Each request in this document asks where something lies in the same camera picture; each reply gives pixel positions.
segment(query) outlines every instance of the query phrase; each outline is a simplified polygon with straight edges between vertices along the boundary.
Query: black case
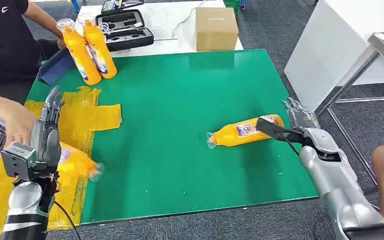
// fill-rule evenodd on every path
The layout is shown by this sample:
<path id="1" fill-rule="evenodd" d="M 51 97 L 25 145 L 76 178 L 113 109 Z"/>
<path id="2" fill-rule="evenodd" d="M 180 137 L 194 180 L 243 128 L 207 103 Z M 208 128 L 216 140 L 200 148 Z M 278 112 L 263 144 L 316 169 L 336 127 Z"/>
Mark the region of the black case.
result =
<path id="1" fill-rule="evenodd" d="M 148 46 L 154 43 L 154 34 L 145 27 L 142 14 L 137 9 L 127 9 L 131 6 L 104 11 L 96 16 L 96 25 L 108 23 L 109 31 L 105 33 L 106 45 L 110 52 Z M 141 27 L 135 28 L 134 24 L 142 23 Z"/>

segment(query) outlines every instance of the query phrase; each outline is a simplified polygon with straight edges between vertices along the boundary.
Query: yellow tape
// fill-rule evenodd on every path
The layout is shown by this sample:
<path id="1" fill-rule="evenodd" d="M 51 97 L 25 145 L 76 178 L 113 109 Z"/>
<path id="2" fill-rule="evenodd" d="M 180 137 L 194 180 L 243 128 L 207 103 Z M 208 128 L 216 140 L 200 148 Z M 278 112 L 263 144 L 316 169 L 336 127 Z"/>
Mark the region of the yellow tape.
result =
<path id="1" fill-rule="evenodd" d="M 64 92 L 62 99 L 65 105 L 61 109 L 58 128 L 61 142 L 91 155 L 94 132 L 118 128 L 121 123 L 120 104 L 111 106 L 96 106 L 99 89 L 86 86 L 78 88 L 77 92 Z M 28 100 L 24 104 L 29 111 L 39 116 L 43 102 Z M 8 197 L 13 188 L 12 181 L 5 173 L 4 164 L 0 157 L 0 235 L 8 211 Z M 60 172 L 58 182 L 61 192 L 55 194 L 55 199 L 70 214 L 75 225 L 80 223 L 83 200 L 86 194 L 88 179 L 71 176 Z M 64 213 L 54 206 L 49 214 L 49 230 L 68 229 L 70 222 Z"/>

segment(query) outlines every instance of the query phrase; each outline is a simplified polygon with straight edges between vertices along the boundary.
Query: human arm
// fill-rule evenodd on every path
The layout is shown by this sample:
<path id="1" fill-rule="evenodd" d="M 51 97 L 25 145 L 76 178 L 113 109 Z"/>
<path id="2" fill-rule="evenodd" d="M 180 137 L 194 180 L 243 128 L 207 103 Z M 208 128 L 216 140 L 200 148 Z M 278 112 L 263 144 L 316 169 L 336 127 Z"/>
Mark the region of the human arm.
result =
<path id="1" fill-rule="evenodd" d="M 30 145 L 36 117 L 18 102 L 0 97 L 0 118 L 5 121 L 6 142 Z"/>
<path id="2" fill-rule="evenodd" d="M 64 47 L 64 42 L 62 41 L 63 34 L 60 30 L 58 30 L 57 22 L 49 14 L 47 14 L 40 7 L 38 7 L 34 2 L 28 1 L 28 7 L 23 13 L 23 15 L 26 18 L 32 20 L 33 22 L 39 24 L 49 32 L 55 34 L 59 38 L 58 47 L 60 49 Z"/>

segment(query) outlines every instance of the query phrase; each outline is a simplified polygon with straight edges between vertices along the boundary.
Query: bottle cap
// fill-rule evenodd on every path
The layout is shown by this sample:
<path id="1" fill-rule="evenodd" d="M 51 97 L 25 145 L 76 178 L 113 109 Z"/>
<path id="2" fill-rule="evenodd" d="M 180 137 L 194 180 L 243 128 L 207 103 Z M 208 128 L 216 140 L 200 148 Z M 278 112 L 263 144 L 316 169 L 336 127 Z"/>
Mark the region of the bottle cap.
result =
<path id="1" fill-rule="evenodd" d="M 62 33 L 71 33 L 74 31 L 74 21 L 70 18 L 63 18 L 56 23 L 56 28 Z"/>
<path id="2" fill-rule="evenodd" d="M 97 163 L 95 165 L 95 169 L 89 172 L 89 179 L 92 182 L 97 182 L 99 179 L 101 179 L 101 176 L 104 174 L 104 165 L 102 163 Z"/>
<path id="3" fill-rule="evenodd" d="M 217 142 L 216 142 L 216 137 L 214 136 L 214 133 L 207 132 L 205 136 L 206 136 L 206 143 L 208 144 L 208 147 L 210 149 L 215 148 L 217 145 Z"/>
<path id="4" fill-rule="evenodd" d="M 83 13 L 78 16 L 78 22 L 83 27 L 92 27 L 95 25 L 95 18 L 94 16 L 90 15 L 89 13 Z"/>

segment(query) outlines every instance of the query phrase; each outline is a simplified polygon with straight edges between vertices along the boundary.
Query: black shirt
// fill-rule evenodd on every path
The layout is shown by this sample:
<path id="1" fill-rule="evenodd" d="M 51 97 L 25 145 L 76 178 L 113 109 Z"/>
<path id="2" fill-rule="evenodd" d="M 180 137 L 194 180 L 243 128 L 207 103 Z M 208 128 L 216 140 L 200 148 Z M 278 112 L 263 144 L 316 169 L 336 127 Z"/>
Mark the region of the black shirt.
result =
<path id="1" fill-rule="evenodd" d="M 0 83 L 34 80 L 39 47 L 24 21 L 28 0 L 0 0 Z"/>

